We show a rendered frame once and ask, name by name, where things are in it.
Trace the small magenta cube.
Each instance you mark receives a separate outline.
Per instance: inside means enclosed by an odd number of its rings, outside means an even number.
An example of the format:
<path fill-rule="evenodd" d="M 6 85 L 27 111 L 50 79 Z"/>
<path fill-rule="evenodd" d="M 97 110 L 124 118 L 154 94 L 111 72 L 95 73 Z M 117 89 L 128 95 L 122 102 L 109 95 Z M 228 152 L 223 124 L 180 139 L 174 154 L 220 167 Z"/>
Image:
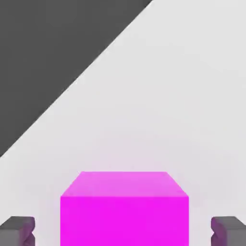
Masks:
<path fill-rule="evenodd" d="M 81 172 L 61 195 L 60 246 L 189 246 L 189 197 L 166 172 Z"/>

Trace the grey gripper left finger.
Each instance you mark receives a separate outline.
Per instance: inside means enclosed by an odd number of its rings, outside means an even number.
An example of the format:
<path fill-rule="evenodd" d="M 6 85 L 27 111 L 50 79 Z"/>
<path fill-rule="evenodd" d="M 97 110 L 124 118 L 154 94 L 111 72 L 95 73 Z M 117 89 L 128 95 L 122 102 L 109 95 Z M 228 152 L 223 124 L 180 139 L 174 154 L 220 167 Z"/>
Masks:
<path fill-rule="evenodd" d="M 0 246 L 35 246 L 35 218 L 11 216 L 0 225 Z"/>

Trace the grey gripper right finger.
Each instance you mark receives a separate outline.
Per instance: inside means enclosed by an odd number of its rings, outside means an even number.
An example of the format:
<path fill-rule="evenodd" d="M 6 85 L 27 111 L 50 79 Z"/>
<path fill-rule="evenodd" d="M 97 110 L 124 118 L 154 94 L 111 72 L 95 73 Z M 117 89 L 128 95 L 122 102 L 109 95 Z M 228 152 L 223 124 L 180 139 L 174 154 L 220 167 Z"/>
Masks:
<path fill-rule="evenodd" d="M 235 216 L 212 217 L 211 246 L 246 246 L 246 225 Z"/>

